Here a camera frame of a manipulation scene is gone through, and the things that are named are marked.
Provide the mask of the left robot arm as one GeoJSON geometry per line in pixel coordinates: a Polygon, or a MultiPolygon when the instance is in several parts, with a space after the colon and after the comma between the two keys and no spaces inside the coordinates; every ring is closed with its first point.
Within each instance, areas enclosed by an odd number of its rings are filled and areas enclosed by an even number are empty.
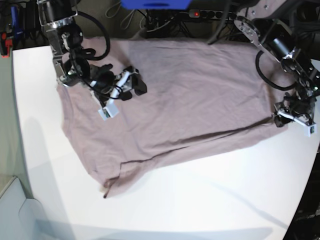
{"type": "Polygon", "coordinates": [[[281,102],[274,104],[273,119],[281,128],[290,122],[302,125],[314,133],[314,108],[320,95],[320,72],[308,56],[308,44],[302,36],[320,32],[320,2],[318,0],[241,0],[233,23],[259,52],[255,67],[270,87],[285,92],[281,102]],[[269,80],[260,68],[263,54],[280,63],[292,73],[295,82],[279,86],[269,80]]]}

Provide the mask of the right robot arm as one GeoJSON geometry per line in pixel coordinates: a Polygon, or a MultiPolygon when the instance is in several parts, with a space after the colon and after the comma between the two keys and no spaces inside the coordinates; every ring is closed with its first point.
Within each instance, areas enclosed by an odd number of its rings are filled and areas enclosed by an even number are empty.
{"type": "Polygon", "coordinates": [[[147,85],[135,67],[129,66],[115,75],[112,72],[112,64],[89,64],[90,61],[101,61],[108,56],[111,41],[107,30],[96,18],[73,10],[76,5],[69,0],[37,1],[39,22],[41,26],[48,27],[47,38],[58,83],[67,87],[82,84],[93,93],[103,107],[111,100],[130,100],[132,91],[137,96],[146,94],[147,85]],[[76,16],[92,21],[101,30],[105,40],[103,54],[97,55],[95,49],[83,47],[84,35],[76,24],[76,16]]]}

